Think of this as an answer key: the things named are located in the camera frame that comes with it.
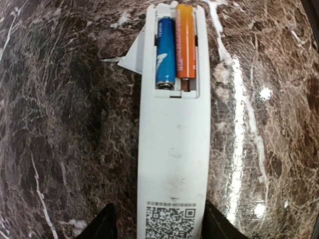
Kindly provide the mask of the orange battery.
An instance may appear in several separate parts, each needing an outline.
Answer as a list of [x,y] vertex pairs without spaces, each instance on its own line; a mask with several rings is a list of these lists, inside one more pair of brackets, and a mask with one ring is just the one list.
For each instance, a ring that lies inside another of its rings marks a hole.
[[194,10],[190,5],[178,4],[175,8],[176,69],[177,77],[196,77]]

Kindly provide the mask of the white battery cover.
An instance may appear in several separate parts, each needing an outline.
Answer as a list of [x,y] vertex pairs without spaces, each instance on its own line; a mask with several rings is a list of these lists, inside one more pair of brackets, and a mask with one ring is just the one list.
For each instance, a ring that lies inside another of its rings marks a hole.
[[119,60],[117,65],[141,75],[143,71],[144,42],[145,26],[139,32],[127,54]]

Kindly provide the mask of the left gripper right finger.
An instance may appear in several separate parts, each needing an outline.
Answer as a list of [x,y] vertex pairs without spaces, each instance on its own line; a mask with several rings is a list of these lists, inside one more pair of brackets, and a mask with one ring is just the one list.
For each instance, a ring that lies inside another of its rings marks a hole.
[[203,239],[248,239],[206,200],[201,236]]

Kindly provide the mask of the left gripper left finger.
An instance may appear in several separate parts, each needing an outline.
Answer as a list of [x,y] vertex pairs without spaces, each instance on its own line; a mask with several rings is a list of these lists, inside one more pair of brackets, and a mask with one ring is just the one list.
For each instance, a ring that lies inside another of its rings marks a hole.
[[113,203],[108,203],[75,239],[116,239],[117,215]]

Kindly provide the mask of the blue battery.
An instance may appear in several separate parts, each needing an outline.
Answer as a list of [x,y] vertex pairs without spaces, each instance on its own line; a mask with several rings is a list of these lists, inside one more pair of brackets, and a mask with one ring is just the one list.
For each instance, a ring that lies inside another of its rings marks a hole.
[[175,37],[174,20],[169,17],[158,21],[156,86],[171,90],[175,85]]

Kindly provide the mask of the white remote control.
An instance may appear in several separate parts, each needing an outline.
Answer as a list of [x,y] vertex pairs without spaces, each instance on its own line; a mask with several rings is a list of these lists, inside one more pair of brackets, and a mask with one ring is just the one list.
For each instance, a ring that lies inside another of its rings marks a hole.
[[211,90],[205,13],[193,6],[196,77],[156,86],[158,21],[179,3],[147,9],[139,120],[137,238],[198,239],[208,183]]

